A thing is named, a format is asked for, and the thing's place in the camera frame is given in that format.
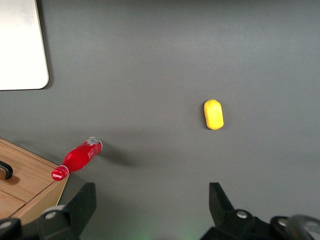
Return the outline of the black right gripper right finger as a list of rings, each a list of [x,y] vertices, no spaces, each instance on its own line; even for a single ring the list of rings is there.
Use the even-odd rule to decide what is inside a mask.
[[[209,211],[214,222],[202,240],[272,240],[270,225],[246,210],[235,209],[218,182],[209,184]]]

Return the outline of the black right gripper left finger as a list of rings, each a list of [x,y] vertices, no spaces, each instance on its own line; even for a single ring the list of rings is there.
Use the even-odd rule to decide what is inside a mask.
[[[23,240],[78,240],[97,208],[96,185],[85,183],[64,206],[45,210],[21,227]]]

